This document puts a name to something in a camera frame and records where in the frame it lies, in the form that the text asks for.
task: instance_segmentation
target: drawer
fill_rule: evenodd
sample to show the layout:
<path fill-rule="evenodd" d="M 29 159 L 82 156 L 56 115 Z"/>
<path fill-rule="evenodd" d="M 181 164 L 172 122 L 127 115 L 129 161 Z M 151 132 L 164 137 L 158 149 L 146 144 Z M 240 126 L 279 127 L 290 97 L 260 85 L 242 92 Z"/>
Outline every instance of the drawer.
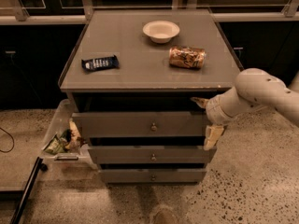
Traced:
<path fill-rule="evenodd" d="M 198 183 L 206 169 L 100 170 L 99 174 L 105 183 Z"/>
<path fill-rule="evenodd" d="M 50 125 L 47 129 L 47 132 L 44 136 L 43 141 L 41 142 L 41 152 L 39 157 L 41 159 L 47 159 L 50 161 L 56 162 L 68 162 L 68 163 L 76 163 L 78 162 L 91 162 L 91 158 L 89 156 L 88 151 L 86 150 L 86 146 L 75 150 L 74 152 L 68 153 L 58 153 L 55 155 L 49 154 L 45 152 L 45 148 L 49 145 L 50 140 L 54 137 L 54 135 L 60 136 L 63 132 L 67 129 L 70 129 L 70 119 L 72 113 L 74 111 L 74 106 L 70 103 L 69 100 L 62 100 L 56 111 L 55 114 L 50 122 Z"/>
<path fill-rule="evenodd" d="M 209 123 L 202 112 L 74 113 L 84 138 L 203 136 Z"/>
<path fill-rule="evenodd" d="M 202 146 L 89 147 L 94 163 L 209 163 L 216 148 Z"/>

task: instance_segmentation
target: black cable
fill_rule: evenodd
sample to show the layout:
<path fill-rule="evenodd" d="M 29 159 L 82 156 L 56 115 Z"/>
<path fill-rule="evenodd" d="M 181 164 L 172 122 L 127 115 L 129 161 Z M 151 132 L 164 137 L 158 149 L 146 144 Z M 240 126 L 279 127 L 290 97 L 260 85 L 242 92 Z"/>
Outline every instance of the black cable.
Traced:
<path fill-rule="evenodd" d="M 2 129 L 1 127 L 0 127 L 0 130 L 2 130 L 4 133 L 7 133 L 7 135 L 10 136 L 10 138 L 11 138 L 11 140 L 12 140 L 12 147 L 11 147 L 11 149 L 8 150 L 8 151 L 4 151 L 4 150 L 1 150 L 1 149 L 0 149 L 0 152 L 2 152 L 2 153 L 9 153 L 9 152 L 15 147 L 15 140 L 14 140 L 13 136 L 12 136 L 9 132 L 5 131 L 5 130 Z"/>
<path fill-rule="evenodd" d="M 19 66 L 16 65 L 15 62 L 13 61 L 13 55 L 10 56 L 10 60 L 11 60 L 12 65 L 13 65 L 14 67 L 16 67 L 16 68 L 20 71 L 20 73 L 21 73 L 21 75 L 23 76 L 23 78 L 24 78 L 24 79 L 27 81 L 27 83 L 29 84 L 29 86 L 30 86 L 31 90 L 34 92 L 34 94 L 35 94 L 35 96 L 36 96 L 36 99 L 38 100 L 39 104 L 40 104 L 40 105 L 43 105 L 43 103 L 42 103 L 42 101 L 41 101 L 39 95 L 38 95 L 37 92 L 36 92 L 36 89 L 34 88 L 33 84 L 32 84 L 31 81 L 29 80 L 29 78 L 23 73 L 23 71 L 19 68 Z"/>

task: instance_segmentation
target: speckled floor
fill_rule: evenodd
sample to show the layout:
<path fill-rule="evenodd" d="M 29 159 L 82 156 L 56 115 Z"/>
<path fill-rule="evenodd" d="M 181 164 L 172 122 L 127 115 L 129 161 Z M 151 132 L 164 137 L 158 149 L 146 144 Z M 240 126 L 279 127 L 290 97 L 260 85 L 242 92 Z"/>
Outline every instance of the speckled floor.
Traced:
<path fill-rule="evenodd" d="M 23 187 L 54 110 L 2 111 L 15 139 L 0 153 L 0 187 Z M 266 108 L 233 121 L 202 183 L 111 186 L 85 163 L 48 163 L 38 174 L 21 223 L 152 223 L 160 210 L 178 223 L 299 223 L 299 129 Z M 0 131 L 0 148 L 11 141 Z M 14 210 L 0 205 L 0 223 Z"/>

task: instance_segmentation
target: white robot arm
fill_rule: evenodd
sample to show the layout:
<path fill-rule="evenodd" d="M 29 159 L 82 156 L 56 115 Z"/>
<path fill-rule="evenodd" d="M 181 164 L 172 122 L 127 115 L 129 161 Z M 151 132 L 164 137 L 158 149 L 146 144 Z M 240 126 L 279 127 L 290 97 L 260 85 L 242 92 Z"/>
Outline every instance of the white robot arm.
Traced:
<path fill-rule="evenodd" d="M 237 115 L 273 107 L 278 113 L 299 127 L 299 93 L 289 90 L 277 77 L 260 69 L 242 71 L 235 85 L 227 92 L 205 100 L 192 98 L 206 109 L 213 123 L 206 128 L 205 150 L 215 146 L 226 126 Z"/>

